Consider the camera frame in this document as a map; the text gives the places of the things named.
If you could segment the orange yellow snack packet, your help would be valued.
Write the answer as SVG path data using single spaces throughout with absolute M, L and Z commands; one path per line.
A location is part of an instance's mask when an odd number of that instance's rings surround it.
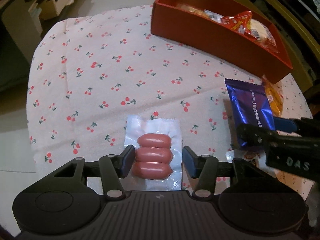
M 280 89 L 272 84 L 266 77 L 263 75 L 261 78 L 261 84 L 265 89 L 265 93 L 271 107 L 272 113 L 276 117 L 281 117 L 283 113 L 283 97 L 281 95 Z

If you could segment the blue wafer biscuit packet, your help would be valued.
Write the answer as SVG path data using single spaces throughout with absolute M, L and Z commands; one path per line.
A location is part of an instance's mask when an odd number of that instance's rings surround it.
M 257 139 L 261 133 L 277 134 L 273 113 L 265 89 L 240 80 L 225 79 L 231 101 L 236 137 L 240 149 L 261 148 Z

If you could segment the orange clear snack packet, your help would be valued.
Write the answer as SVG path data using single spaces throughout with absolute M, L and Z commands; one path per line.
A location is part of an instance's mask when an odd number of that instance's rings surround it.
M 261 22 L 255 19 L 250 20 L 250 34 L 254 37 L 254 42 L 258 43 L 260 46 L 274 53 L 279 53 L 273 35 L 268 27 Z

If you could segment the cherry print tablecloth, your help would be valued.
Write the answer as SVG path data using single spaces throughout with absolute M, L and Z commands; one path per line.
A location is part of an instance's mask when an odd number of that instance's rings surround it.
M 27 121 L 36 173 L 123 150 L 129 115 L 176 119 L 182 142 L 225 161 L 237 148 L 225 79 L 261 84 L 231 63 L 150 32 L 149 5 L 54 25 L 31 63 Z

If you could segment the vacuum packed sausages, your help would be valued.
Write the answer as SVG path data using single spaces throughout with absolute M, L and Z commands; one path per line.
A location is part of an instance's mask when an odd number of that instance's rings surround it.
M 178 191 L 182 186 L 182 132 L 175 119 L 127 117 L 124 145 L 135 148 L 126 190 Z

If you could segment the red snack bag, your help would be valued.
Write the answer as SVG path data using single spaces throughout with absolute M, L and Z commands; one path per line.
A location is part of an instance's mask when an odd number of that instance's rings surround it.
M 234 32 L 250 37 L 253 40 L 258 40 L 260 35 L 257 27 L 260 22 L 253 19 L 252 16 L 251 11 L 244 11 L 235 16 L 222 17 L 220 23 Z

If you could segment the white cardboard box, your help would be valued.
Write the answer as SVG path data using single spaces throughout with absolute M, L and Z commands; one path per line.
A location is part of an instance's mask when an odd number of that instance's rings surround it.
M 72 4 L 74 0 L 45 0 L 39 7 L 41 9 L 39 18 L 41 20 L 49 20 L 59 16 L 62 10 Z

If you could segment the white small snack packet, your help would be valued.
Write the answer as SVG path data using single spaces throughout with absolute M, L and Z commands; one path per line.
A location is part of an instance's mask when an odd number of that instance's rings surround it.
M 266 155 L 264 151 L 251 152 L 236 149 L 226 153 L 226 159 L 229 163 L 231 163 L 234 158 L 244 159 L 260 169 L 266 167 Z

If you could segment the red cardboard box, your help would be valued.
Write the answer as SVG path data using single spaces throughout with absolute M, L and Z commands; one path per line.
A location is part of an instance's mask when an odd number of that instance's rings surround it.
M 253 18 L 273 35 L 276 53 L 217 22 L 179 8 L 179 4 L 207 9 L 223 16 L 234 16 L 247 10 L 234 0 L 155 0 L 151 14 L 153 35 L 210 53 L 255 76 L 266 76 L 272 83 L 277 83 L 293 69 L 276 27 L 256 12 Z

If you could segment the white barcode snack packet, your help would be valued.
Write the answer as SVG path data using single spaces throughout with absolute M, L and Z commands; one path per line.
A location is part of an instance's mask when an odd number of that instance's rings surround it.
M 212 21 L 215 21 L 217 23 L 221 23 L 221 18 L 223 18 L 222 15 L 214 13 L 212 11 L 209 10 L 204 10 L 203 11 Z

